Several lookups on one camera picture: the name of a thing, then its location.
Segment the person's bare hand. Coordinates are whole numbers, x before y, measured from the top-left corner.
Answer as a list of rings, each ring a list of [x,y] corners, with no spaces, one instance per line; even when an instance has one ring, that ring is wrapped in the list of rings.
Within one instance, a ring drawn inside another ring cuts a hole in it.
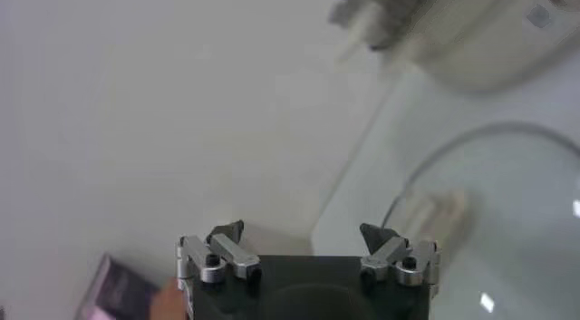
[[[178,280],[171,278],[152,298],[149,320],[187,320],[186,306]]]

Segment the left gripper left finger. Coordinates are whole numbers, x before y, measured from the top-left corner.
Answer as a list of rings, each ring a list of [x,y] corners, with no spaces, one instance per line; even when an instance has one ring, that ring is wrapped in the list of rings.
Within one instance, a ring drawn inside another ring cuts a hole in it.
[[[194,280],[215,286],[227,273],[253,285],[262,277],[260,257],[239,245],[245,224],[242,220],[216,226],[205,238],[181,236],[176,245],[178,289],[192,299]]]

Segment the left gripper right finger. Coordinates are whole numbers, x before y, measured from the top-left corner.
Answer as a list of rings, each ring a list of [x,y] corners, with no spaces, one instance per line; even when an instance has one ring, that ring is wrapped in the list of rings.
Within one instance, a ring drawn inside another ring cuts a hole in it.
[[[375,286],[390,276],[401,286],[439,285],[440,248],[436,242],[412,244],[394,229],[367,223],[362,223],[359,230],[369,251],[360,260],[364,286]]]

